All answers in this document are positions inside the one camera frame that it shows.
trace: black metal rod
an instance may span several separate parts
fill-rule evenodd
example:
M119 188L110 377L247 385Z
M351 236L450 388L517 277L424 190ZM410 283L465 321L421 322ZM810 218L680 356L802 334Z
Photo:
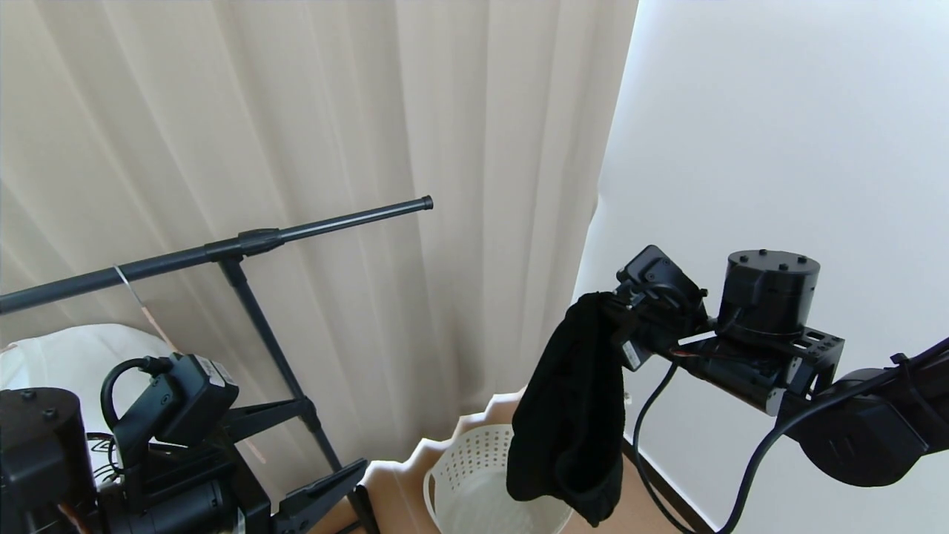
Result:
M375 220L388 219L420 210L432 209L432 206L432 198L426 196L421 199L409 200L408 202L383 206L342 217L302 224L300 226L292 226L286 230L251 231L244 234L254 234L255 232L269 232L274 234L275 238L279 237L279 239L273 242L273 247L276 247L286 241L308 238L335 230L342 230L351 226L357 226L359 224L366 224L367 222L373 222ZM248 252L254 254L263 252L259 250L249 251L248 245L249 243L240 237L223 239L201 247L125 263L120 267L126 278L129 280L139 280L195 267L202 263L220 261L226 257L243 257L246 256ZM13 312L19 312L27 308L33 308L72 296L91 293L119 284L122 284L121 277L119 273L112 268L102 269L76 277L64 278L7 295L0 295L0 315L12 314Z
M221 271L224 272L224 276L227 277L228 282L234 287L234 291L237 293L237 297L240 299L244 311L247 312L248 317L251 318L253 328L264 341L264 346L267 347L267 352L270 353L270 357L273 358L273 363L276 364L280 375L284 377L284 382L287 383L290 394L293 395L295 399L306 399L307 396L304 395L303 388L300 387L300 382L297 381L293 369L290 368L287 357L284 355L284 350L280 348L280 343L277 342L277 336L273 334L273 330L270 328L269 322L267 322L264 311L260 308L260 304L257 303L257 298L253 295L251 286L247 283L244 270L240 267L240 260L225 259L219 262L218 265L221 266ZM343 464L340 463L339 457L336 456L336 451L333 450L333 446L329 443L329 438L326 437L326 432L323 431L323 424L320 423L316 409L305 411L300 418L303 420L304 425L307 426L309 433L313 434L313 437L316 438L316 443L320 446L320 450L329 462L329 466L333 468L333 471L342 469Z

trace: white wall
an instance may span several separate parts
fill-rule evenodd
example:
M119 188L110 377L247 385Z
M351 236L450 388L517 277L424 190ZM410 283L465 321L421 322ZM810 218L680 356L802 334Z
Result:
M768 247L823 269L814 327L840 372L949 334L949 3L642 0L577 293L656 243L717 311L725 258ZM627 376L633 421L667 364ZM683 372L643 450L714 524L772 420ZM739 532L946 532L949 453L894 486L845 486L789 439Z

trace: curtain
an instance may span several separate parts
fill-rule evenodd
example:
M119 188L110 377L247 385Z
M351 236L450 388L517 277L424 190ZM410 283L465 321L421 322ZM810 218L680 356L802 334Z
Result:
M571 298L635 1L0 9L3 293L431 195L244 262L290 365L344 463L404 459L526 383ZM134 284L239 405L288 397L215 266ZM122 287L0 321L3 344L151 331ZM328 472L298 422L250 442L271 495Z

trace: robotic arm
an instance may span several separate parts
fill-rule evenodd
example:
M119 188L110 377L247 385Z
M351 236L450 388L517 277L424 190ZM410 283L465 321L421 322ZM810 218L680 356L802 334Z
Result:
M623 364L636 371L653 354L673 363L637 421L637 454L642 418L679 367L775 417L722 531L734 528L758 463L781 435L827 475L864 487L893 484L923 455L949 448L949 338L912 358L893 355L895 367L834 381L844 339L807 325L819 272L797 254L735 252L718 318L705 311L707 291L654 245L617 273L605 312Z

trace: dark baseboard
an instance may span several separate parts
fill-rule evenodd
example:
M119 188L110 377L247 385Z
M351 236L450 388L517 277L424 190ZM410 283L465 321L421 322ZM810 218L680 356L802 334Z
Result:
M634 465L636 461L633 459L633 444L629 443L626 440L623 440L623 456L625 456L630 462ZM652 467L645 458L642 458L642 466L646 471L646 476L649 477L649 482L652 483L652 486L656 491L665 499L666 503L669 503L673 509L675 509L680 517L685 520L696 532L702 534L714 533L715 531L705 523L705 520L702 519L698 512L692 508L688 503L685 502L685 499L682 499L682 496L675 491L669 483L662 478L655 467Z

